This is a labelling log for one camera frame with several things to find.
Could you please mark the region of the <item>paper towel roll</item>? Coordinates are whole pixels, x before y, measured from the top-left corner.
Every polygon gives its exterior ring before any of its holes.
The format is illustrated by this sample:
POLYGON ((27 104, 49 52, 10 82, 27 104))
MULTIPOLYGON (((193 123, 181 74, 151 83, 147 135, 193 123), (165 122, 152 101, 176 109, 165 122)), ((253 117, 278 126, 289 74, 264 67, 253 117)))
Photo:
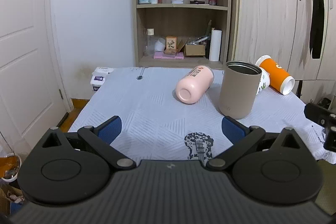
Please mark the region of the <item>paper towel roll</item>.
POLYGON ((219 61, 221 52, 222 31, 213 29, 211 31, 209 61, 219 61))

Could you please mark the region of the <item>beige steel tumbler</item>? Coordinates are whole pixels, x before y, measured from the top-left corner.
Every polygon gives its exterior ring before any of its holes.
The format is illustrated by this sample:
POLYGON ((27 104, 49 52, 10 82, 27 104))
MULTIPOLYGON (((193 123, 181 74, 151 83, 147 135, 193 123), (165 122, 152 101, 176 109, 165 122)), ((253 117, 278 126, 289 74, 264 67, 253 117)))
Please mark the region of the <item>beige steel tumbler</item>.
POLYGON ((219 109, 224 116, 243 119, 250 113, 261 74, 261 68, 245 61, 226 64, 219 96, 219 109))

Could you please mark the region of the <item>pink flat box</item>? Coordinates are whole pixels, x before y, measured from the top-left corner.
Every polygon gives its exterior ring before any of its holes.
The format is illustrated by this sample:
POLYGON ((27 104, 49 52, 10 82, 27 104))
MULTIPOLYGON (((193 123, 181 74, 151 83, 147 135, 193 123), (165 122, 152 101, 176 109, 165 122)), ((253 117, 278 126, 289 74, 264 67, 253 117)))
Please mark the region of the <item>pink flat box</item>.
POLYGON ((174 54, 168 54, 168 53, 164 53, 164 52, 155 52, 153 59, 164 59, 164 60, 183 60, 184 54, 183 52, 179 52, 179 53, 174 53, 174 54))

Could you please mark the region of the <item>cardboard box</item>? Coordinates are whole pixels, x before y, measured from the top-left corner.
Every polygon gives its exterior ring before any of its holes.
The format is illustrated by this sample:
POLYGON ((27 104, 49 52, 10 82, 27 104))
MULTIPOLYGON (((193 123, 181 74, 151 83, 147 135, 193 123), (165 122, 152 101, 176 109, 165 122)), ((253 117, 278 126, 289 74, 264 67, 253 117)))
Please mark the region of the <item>cardboard box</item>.
POLYGON ((204 57, 206 46, 204 44, 187 44, 187 42, 181 40, 177 45, 177 51, 183 52, 185 57, 204 57))

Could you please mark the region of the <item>clear bottle cream cap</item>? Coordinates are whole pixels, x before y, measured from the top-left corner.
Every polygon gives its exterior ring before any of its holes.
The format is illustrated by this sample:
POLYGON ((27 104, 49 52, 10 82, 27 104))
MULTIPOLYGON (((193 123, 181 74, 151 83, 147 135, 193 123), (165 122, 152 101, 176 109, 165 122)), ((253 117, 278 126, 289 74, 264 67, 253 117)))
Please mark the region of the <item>clear bottle cream cap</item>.
POLYGON ((155 36, 154 36, 154 29, 148 28, 147 29, 147 40, 146 40, 146 48, 145 53, 146 55, 152 55, 154 53, 155 47, 155 36))

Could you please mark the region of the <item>wooden bookshelf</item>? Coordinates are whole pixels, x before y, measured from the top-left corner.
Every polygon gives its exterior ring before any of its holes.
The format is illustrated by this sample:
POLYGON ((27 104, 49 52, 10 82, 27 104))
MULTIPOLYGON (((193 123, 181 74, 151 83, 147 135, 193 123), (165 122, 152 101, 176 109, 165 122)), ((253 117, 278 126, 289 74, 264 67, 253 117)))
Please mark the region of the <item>wooden bookshelf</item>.
POLYGON ((227 61, 231 24, 231 0, 217 0, 216 6, 209 0, 162 0, 158 4, 142 4, 133 0, 134 55, 138 67, 192 68, 206 64, 222 69, 227 61), (222 31, 219 61, 206 57, 185 57, 183 60, 153 59, 145 55, 146 31, 154 29, 155 36, 176 36, 187 41, 203 36, 212 28, 222 31))

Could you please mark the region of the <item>white door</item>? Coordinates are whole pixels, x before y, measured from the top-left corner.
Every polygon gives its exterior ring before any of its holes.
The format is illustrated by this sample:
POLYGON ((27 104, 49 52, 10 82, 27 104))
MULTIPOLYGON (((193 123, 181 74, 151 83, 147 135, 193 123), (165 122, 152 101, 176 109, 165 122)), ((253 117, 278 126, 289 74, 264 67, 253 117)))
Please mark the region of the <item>white door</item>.
POLYGON ((29 153, 66 113, 47 36, 45 0, 1 0, 1 143, 29 153))

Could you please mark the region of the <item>wooden wardrobe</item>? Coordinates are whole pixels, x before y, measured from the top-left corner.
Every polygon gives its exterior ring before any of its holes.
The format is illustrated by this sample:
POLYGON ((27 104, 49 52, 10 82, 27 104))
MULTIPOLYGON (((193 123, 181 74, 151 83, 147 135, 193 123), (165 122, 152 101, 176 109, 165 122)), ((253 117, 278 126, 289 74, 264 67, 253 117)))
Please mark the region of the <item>wooden wardrobe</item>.
POLYGON ((232 0, 229 60, 254 63, 269 55, 295 79, 305 103, 335 95, 335 0, 325 1, 322 52, 313 59, 309 36, 313 0, 232 0))

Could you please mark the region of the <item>white cup on shelf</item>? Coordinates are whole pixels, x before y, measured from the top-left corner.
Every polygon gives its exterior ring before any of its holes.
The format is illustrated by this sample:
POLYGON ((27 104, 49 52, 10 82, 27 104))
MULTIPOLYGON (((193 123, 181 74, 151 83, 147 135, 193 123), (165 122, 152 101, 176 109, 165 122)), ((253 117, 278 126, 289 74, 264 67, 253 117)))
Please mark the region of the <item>white cup on shelf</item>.
POLYGON ((158 38, 154 44, 154 50, 156 52, 163 52, 166 47, 166 41, 164 38, 158 38))

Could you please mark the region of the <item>black ribbon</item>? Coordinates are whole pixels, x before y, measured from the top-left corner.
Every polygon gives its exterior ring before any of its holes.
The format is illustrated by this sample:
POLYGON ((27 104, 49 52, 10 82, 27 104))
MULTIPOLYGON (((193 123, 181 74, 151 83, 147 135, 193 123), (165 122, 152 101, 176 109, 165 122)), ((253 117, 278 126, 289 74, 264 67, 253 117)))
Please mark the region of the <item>black ribbon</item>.
POLYGON ((325 22, 325 1, 313 0, 309 50, 312 59, 320 59, 325 22))

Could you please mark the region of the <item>orange white cup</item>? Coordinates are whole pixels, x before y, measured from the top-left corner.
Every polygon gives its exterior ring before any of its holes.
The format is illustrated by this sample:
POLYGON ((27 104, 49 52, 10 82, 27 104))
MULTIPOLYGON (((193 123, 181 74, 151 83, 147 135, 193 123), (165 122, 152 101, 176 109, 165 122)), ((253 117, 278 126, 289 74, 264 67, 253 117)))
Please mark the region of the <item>orange white cup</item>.
POLYGON ((270 78, 270 86, 282 95, 288 95, 295 85, 295 79, 268 55, 261 56, 256 65, 264 69, 270 78))

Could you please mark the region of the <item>orange illustrated box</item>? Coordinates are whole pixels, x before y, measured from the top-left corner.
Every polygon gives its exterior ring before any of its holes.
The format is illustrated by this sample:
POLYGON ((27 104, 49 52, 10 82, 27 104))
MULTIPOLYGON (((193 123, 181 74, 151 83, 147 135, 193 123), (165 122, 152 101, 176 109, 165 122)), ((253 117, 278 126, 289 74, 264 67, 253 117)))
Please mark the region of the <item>orange illustrated box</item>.
POLYGON ((165 53, 166 54, 177 53, 177 37, 176 36, 166 37, 165 53))

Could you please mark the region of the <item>white floral paper cup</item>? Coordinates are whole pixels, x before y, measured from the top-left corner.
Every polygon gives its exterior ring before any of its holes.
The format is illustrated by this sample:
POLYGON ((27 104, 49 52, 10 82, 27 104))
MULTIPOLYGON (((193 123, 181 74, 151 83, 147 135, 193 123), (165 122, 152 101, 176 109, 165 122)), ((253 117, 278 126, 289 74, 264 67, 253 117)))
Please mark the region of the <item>white floral paper cup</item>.
POLYGON ((260 67, 261 69, 261 79, 259 82, 259 86, 257 89, 257 95, 262 92, 264 89, 268 88, 270 86, 270 77, 269 77, 269 73, 263 69, 262 67, 260 67))

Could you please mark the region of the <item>white patterned tablecloth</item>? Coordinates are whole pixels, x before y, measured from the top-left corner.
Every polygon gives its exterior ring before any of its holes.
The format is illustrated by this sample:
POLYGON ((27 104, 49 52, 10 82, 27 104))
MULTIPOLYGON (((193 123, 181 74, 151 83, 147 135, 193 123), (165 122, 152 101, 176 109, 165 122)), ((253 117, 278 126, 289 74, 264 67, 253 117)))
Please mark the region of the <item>white patterned tablecloth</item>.
MULTIPOLYGON (((201 99, 182 103, 175 87, 187 69, 118 68, 110 73, 72 124, 72 132, 98 126, 113 116, 121 119, 121 132, 111 145, 139 162, 151 160, 198 160, 202 146, 208 160, 231 146, 222 132, 218 101, 223 72, 214 71, 214 81, 201 99)), ((312 155, 335 163, 335 153, 323 147, 321 126, 305 118, 305 104, 293 93, 286 96, 271 88, 257 95, 252 111, 241 120, 245 126, 260 126, 267 132, 292 127, 312 155)))

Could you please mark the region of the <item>tissue pack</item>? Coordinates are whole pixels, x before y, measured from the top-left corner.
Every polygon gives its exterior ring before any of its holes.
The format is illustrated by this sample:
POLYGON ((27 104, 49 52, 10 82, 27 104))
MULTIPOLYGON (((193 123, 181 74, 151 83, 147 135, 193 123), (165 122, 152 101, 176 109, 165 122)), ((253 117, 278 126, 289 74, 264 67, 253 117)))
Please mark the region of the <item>tissue pack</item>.
POLYGON ((105 82, 105 79, 107 75, 112 73, 114 71, 114 68, 108 68, 108 67, 97 67, 92 72, 92 77, 90 81, 90 85, 92 87, 92 90, 94 92, 98 91, 99 88, 103 85, 105 82))

